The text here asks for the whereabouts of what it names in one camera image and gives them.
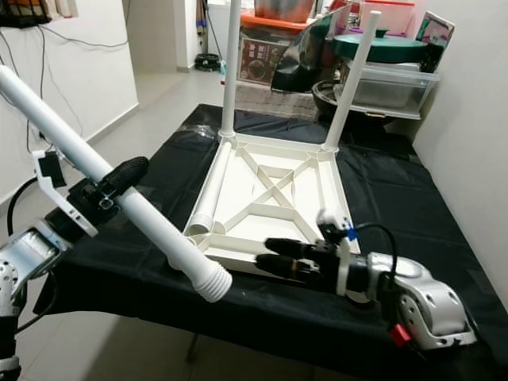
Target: red button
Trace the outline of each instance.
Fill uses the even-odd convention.
[[[399,348],[406,346],[411,341],[411,336],[400,324],[395,325],[390,331],[390,337]]]

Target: wire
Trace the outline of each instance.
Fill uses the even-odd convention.
[[[6,36],[3,34],[3,32],[0,30],[0,37],[3,39],[3,41],[6,43],[6,47],[7,47],[7,52],[9,52],[9,57],[10,57],[10,61],[12,62],[13,64],[13,69],[14,69],[14,72],[16,73],[16,75],[19,77],[19,71],[17,70],[17,66],[16,66],[16,62],[14,62],[14,58],[13,58],[13,51],[10,49],[10,44],[9,44],[9,41],[7,40]]]
[[[0,54],[0,64],[6,65],[5,60],[3,59],[2,55]],[[0,91],[0,95],[2,98],[6,100],[7,103],[9,103],[12,107],[14,107],[14,104]]]
[[[60,293],[59,288],[58,288],[58,282],[56,281],[55,274],[51,270],[48,271],[48,278],[52,281],[52,284],[53,284],[53,297],[51,299],[51,302],[44,309],[44,311],[42,311],[40,314],[38,314],[32,320],[29,320],[25,324],[17,327],[17,329],[14,331],[14,334],[18,334],[18,333],[24,331],[25,329],[31,327],[35,323],[37,323],[41,318],[43,318],[45,315],[47,315],[49,313],[49,311],[51,311],[51,309],[55,306],[56,300],[58,299],[58,295]]]
[[[67,104],[67,107],[69,108],[69,110],[71,111],[72,115],[74,115],[74,118],[76,119],[76,121],[78,122],[78,125],[79,125],[79,135],[81,137],[83,137],[83,132],[84,132],[84,127],[83,127],[83,123],[81,122],[81,120],[79,119],[78,117],[78,114],[74,111],[74,109],[72,108],[71,106],[71,103],[69,102],[69,100],[65,97],[64,93],[62,92],[62,90],[59,88],[59,86],[56,84],[56,81],[55,81],[55,78],[53,77],[53,71],[51,69],[51,61],[49,60],[49,57],[48,57],[48,53],[46,52],[46,67],[48,68],[48,73],[49,73],[49,78],[51,79],[51,82],[53,83],[53,86],[56,88],[56,90],[58,91],[58,94],[60,94],[60,97],[62,97],[62,99],[65,101],[65,103]]]
[[[124,42],[122,42],[120,44],[114,44],[114,45],[93,44],[91,42],[86,42],[86,41],[83,41],[83,40],[79,40],[77,38],[71,38],[71,37],[62,36],[60,33],[54,31],[51,28],[48,28],[47,26],[39,25],[39,28],[47,30],[48,32],[53,33],[53,34],[57,35],[58,37],[60,37],[60,38],[62,38],[64,40],[67,40],[67,41],[70,41],[70,42],[76,42],[76,43],[79,43],[79,44],[85,44],[85,45],[88,45],[88,46],[101,47],[101,48],[118,48],[119,46],[127,45],[129,43],[129,40],[126,40],[126,41],[124,41]]]
[[[390,269],[390,280],[391,285],[393,286],[395,282],[395,276],[397,275],[397,262],[398,262],[398,246],[397,246],[397,240],[395,240],[394,234],[386,227],[381,224],[378,224],[377,222],[365,222],[364,224],[359,224],[355,226],[356,231],[360,231],[363,229],[371,229],[376,228],[379,230],[382,230],[385,232],[385,234],[388,236],[388,239],[391,243],[391,251],[392,251],[392,262],[391,262],[391,269]]]
[[[217,37],[215,36],[214,24],[212,23],[212,19],[210,17],[208,2],[205,2],[205,11],[206,11],[206,17],[208,18],[208,22],[210,23],[210,29],[212,29],[212,35],[214,36],[215,45],[217,46],[217,51],[219,53],[219,59],[222,61],[221,48],[219,47],[219,43],[217,42]]]
[[[125,16],[125,25],[127,25],[129,23],[130,2],[131,2],[131,0],[129,0],[129,4],[127,4],[127,15]]]
[[[21,197],[23,192],[26,191],[26,189],[35,183],[37,181],[37,177],[33,177],[29,180],[27,180],[23,185],[21,185],[17,190],[16,193],[14,193],[14,196],[9,201],[9,207],[7,208],[7,234],[9,236],[12,236],[14,233],[14,227],[13,227],[13,214],[14,214],[14,207],[16,206],[17,200]]]
[[[40,38],[42,39],[42,56],[41,56],[39,95],[40,95],[40,99],[44,100],[44,69],[46,66],[45,65],[46,64],[46,59],[45,59],[45,57],[46,57],[46,36],[42,32],[42,29],[40,28],[39,25],[37,25],[37,29],[39,29]],[[30,149],[30,120],[28,118],[26,120],[26,135],[25,135],[25,137],[26,137],[26,142],[25,142],[26,151],[31,154],[32,149]],[[47,143],[49,143],[49,146],[45,149],[46,152],[49,151],[51,148],[53,148],[53,143],[46,140],[46,138],[43,135],[40,135],[40,137],[42,137]]]

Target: tiled floor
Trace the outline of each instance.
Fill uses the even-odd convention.
[[[152,97],[124,125],[94,147],[112,165],[137,155],[150,156],[199,103],[221,105],[220,76],[192,72],[175,81],[165,94]],[[66,170],[69,183],[79,173]],[[20,202],[17,227],[44,215],[53,205],[38,192]],[[6,221],[0,219],[0,241]],[[42,280],[31,283],[29,304],[21,320],[32,317],[31,306]],[[96,312],[43,318],[18,336],[17,353],[28,381],[205,381],[205,380],[351,380],[335,372],[254,352],[201,337],[196,361],[184,361],[192,333],[137,319]]]
[[[134,72],[137,100],[141,108],[156,102],[169,91],[178,81],[187,77],[184,73],[142,73]]]

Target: black tablecloth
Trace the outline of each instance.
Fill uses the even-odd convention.
[[[214,158],[218,142],[210,132],[220,123],[220,108],[199,106],[186,128],[152,157],[138,187],[179,229]],[[310,143],[321,143],[327,132],[321,125],[240,111],[235,126],[242,133]],[[353,221],[380,221],[392,229],[401,254],[461,295],[499,362],[508,364],[506,312],[429,173],[413,160],[410,144],[390,135],[360,143],[346,137],[337,163]],[[363,251],[389,252],[380,233],[362,232],[360,244]],[[121,214],[93,240],[80,241],[55,273],[60,296],[53,313],[138,317],[369,379],[394,379],[415,365],[389,340],[377,307],[360,310],[330,294],[241,273],[233,275],[233,288],[220,302],[204,302]],[[36,310],[51,298],[50,288],[48,283]]]

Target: green lid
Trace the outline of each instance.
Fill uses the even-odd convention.
[[[425,55],[426,44],[409,38],[385,36],[387,29],[376,30],[367,61],[381,64],[420,62]],[[362,39],[362,34],[345,34],[333,38],[333,53],[353,59]]]

